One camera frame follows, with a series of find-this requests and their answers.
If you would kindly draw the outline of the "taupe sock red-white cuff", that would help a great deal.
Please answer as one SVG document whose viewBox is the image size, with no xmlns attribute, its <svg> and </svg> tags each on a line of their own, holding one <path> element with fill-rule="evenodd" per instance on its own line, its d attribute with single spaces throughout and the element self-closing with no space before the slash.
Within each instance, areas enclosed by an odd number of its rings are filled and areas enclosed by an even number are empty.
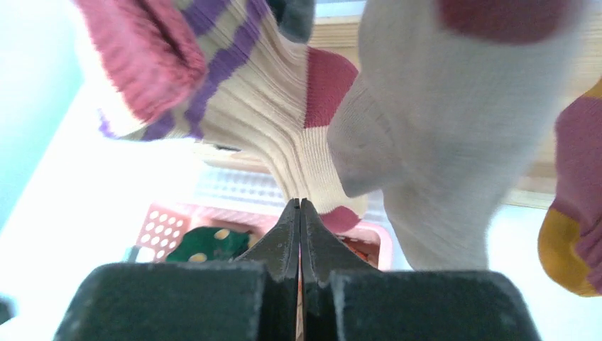
<svg viewBox="0 0 602 341">
<path fill-rule="evenodd" d="M 367 1 L 327 130 L 345 193 L 381 190 L 413 269 L 486 269 L 493 214 L 559 110 L 590 1 Z M 407 88 L 415 62 L 440 69 Z"/>
</svg>

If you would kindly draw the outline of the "green yellow dotted sock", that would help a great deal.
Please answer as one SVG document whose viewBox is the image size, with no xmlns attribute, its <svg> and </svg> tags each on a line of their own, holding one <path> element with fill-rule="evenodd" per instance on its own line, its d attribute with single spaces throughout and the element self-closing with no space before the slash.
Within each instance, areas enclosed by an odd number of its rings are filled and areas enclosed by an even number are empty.
<svg viewBox="0 0 602 341">
<path fill-rule="evenodd" d="M 167 262 L 231 261 L 249 248 L 251 235 L 221 227 L 197 227 L 183 235 Z"/>
</svg>

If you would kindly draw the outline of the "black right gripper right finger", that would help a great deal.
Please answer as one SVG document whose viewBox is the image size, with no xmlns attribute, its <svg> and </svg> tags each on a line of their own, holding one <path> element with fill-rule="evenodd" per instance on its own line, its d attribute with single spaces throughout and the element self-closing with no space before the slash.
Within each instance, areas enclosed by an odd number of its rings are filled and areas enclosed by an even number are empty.
<svg viewBox="0 0 602 341">
<path fill-rule="evenodd" d="M 538 340 L 522 295 L 492 271 L 380 271 L 300 203 L 306 340 Z"/>
</svg>

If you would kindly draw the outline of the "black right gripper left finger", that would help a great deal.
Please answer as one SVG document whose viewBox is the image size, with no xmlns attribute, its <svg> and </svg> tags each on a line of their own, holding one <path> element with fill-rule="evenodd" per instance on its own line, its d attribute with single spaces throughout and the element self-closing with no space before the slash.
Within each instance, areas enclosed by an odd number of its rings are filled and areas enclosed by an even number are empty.
<svg viewBox="0 0 602 341">
<path fill-rule="evenodd" d="M 80 284 L 56 340 L 294 340 L 300 202 L 233 261 L 112 263 Z"/>
</svg>

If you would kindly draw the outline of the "beige purple striped sock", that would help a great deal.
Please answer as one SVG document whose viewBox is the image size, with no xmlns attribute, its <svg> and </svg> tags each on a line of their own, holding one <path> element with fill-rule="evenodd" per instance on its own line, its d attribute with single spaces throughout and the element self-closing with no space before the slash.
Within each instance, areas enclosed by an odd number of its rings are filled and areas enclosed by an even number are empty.
<svg viewBox="0 0 602 341">
<path fill-rule="evenodd" d="M 259 159 L 283 198 L 333 232 L 355 227 L 327 129 L 357 76 L 345 57 L 287 39 L 266 1 L 77 1 L 80 62 L 113 139 L 191 138 Z"/>
</svg>

